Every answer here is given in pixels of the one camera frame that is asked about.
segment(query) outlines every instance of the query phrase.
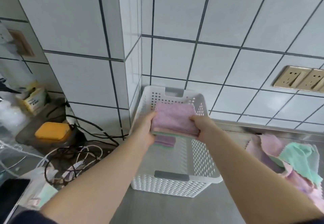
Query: person's right arm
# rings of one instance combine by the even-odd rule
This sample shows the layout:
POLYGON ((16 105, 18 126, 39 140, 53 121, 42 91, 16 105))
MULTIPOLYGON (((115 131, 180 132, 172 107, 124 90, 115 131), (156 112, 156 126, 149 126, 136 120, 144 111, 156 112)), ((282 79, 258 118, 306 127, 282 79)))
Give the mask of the person's right arm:
POLYGON ((247 153, 209 117, 191 119, 247 224, 292 224, 323 217, 306 194, 247 153))

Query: laundry basket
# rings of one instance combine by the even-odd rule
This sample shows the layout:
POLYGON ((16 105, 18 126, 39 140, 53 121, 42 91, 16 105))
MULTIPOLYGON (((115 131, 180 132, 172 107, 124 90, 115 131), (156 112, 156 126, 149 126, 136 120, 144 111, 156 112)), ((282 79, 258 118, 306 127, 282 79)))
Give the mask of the laundry basket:
MULTIPOLYGON (((148 111, 154 111, 156 103, 192 103, 198 115, 208 116, 202 94, 195 91, 175 90, 165 87, 144 88, 134 121, 148 111)), ((135 190, 163 193, 182 197, 195 197, 211 183, 223 180, 203 143, 195 139, 176 137, 173 148, 153 144, 131 182, 135 190)))

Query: mint green cloth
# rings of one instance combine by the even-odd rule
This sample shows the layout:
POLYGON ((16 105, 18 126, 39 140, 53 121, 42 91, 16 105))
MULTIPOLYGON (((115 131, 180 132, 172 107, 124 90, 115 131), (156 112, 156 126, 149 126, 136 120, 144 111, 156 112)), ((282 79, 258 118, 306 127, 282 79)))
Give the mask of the mint green cloth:
POLYGON ((278 158, 290 164, 302 177, 320 186, 323 179, 318 175, 319 154, 315 145, 291 142, 278 158))

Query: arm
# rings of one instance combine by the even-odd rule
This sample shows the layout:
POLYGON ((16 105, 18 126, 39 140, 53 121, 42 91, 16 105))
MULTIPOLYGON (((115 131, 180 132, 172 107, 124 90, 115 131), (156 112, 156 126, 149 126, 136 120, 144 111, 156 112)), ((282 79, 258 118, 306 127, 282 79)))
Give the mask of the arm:
POLYGON ((122 145, 60 190, 41 213, 59 224, 109 223, 154 142, 149 131, 155 114, 144 117, 122 145))
POLYGON ((247 224, 291 224, 323 217, 306 194, 247 153, 209 117, 191 119, 247 224))

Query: black phone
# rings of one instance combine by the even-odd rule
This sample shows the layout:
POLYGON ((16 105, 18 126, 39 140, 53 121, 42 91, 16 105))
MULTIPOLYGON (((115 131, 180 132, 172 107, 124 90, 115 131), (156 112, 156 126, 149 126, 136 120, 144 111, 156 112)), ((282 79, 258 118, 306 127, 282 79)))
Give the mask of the black phone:
POLYGON ((8 179, 0 186, 0 224, 9 221, 29 183, 29 179, 8 179))

